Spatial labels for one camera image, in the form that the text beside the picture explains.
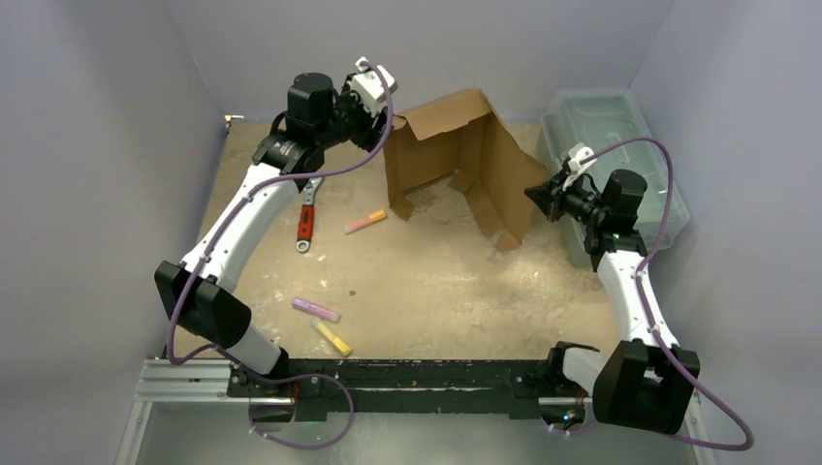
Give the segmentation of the brown cardboard box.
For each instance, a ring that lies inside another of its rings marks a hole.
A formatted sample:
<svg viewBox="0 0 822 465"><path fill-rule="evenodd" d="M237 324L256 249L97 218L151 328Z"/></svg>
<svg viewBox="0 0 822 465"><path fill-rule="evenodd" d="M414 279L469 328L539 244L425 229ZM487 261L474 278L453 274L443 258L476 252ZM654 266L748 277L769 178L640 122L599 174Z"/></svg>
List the brown cardboard box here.
<svg viewBox="0 0 822 465"><path fill-rule="evenodd" d="M384 148L390 208L409 219L409 195L443 178L462 193L485 236L501 252L518 249L534 210L525 190L546 168L525 153L478 88L464 89L395 115Z"/></svg>

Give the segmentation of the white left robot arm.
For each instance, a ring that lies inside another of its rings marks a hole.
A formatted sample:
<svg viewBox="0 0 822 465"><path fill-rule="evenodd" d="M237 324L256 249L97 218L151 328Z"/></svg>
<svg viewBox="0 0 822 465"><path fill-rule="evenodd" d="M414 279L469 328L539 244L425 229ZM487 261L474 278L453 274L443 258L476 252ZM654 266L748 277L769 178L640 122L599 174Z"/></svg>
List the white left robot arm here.
<svg viewBox="0 0 822 465"><path fill-rule="evenodd" d="M287 92L287 107L257 146L237 192L211 229L176 263L161 262L154 281L170 320L167 357L178 327L204 338L252 371L251 383L275 396L289 383L287 351L252 323L234 291L251 254L276 217L322 169L328 149L350 141L374 157L392 130L395 78L365 58L341 87L322 73L303 73Z"/></svg>

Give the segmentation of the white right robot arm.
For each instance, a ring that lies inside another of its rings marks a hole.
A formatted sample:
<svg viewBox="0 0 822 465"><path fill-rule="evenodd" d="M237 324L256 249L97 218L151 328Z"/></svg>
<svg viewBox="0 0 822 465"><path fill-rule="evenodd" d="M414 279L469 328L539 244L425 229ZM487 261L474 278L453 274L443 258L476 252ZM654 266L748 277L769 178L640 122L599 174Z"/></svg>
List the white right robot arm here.
<svg viewBox="0 0 822 465"><path fill-rule="evenodd" d="M647 248L635 229L647 182L631 170L614 170L601 192L582 177L560 172L525 189L550 221L564 216L586 228L585 251L602 283L619 329L609 356L567 342L549 352L547 387L566 394L579 386L603 423L675 434L683 423L700 372L698 356L683 349L665 326L648 279Z"/></svg>

